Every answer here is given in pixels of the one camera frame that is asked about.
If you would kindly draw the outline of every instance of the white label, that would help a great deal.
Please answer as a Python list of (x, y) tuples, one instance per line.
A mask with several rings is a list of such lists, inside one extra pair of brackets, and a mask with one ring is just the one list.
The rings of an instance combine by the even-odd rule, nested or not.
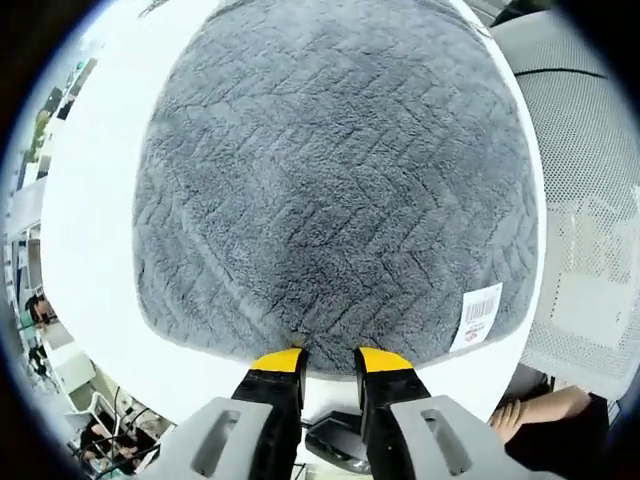
[(476, 345), (487, 338), (498, 313), (500, 295), (502, 283), (464, 294), (460, 327), (450, 352)]

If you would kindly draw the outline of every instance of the white tabletop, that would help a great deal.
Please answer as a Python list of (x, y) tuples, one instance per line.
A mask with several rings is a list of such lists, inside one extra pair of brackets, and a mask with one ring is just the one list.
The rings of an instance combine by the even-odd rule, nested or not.
[[(43, 284), (59, 318), (115, 382), (173, 422), (213, 397), (231, 395), (247, 371), (245, 363), (176, 346), (150, 330), (133, 272), (132, 201), (145, 128), (174, 61), (217, 3), (168, 2), (107, 42), (56, 144), (42, 216)], [(480, 24), (462, 0), (453, 3)], [(481, 38), (519, 102), (542, 185), (520, 90), (493, 40)], [(543, 202), (538, 216), (544, 258)], [(539, 262), (532, 306), (508, 338), (418, 370), (433, 395), (449, 395), (483, 420), (490, 416), (520, 359), (541, 278)], [(313, 419), (332, 407), (357, 408), (355, 382), (307, 377), (303, 417)]]

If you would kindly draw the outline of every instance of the barcode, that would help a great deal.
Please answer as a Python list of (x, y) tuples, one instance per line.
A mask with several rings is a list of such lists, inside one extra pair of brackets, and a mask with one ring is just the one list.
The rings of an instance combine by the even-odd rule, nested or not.
[(465, 317), (465, 321), (468, 323), (468, 322), (471, 322), (472, 320), (475, 320), (476, 318), (489, 315), (493, 311), (493, 305), (495, 300), (496, 300), (495, 297), (492, 297), (480, 303), (474, 303), (469, 305), (469, 308), (467, 308), (467, 315)]

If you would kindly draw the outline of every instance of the gray plush cushion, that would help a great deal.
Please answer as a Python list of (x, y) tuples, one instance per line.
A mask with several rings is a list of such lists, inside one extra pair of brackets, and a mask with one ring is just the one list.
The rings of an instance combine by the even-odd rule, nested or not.
[(522, 321), (536, 198), (515, 102), (446, 0), (264, 0), (217, 12), (167, 80), (134, 205), (149, 325), (243, 359), (304, 345), (446, 353), (465, 292)]

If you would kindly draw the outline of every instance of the gray mesh chair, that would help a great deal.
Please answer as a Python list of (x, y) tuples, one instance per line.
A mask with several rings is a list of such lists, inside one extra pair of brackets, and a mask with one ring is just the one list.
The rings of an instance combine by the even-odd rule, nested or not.
[(618, 399), (640, 363), (637, 126), (596, 54), (558, 15), (492, 32), (530, 109), (547, 195), (545, 272), (522, 361)]

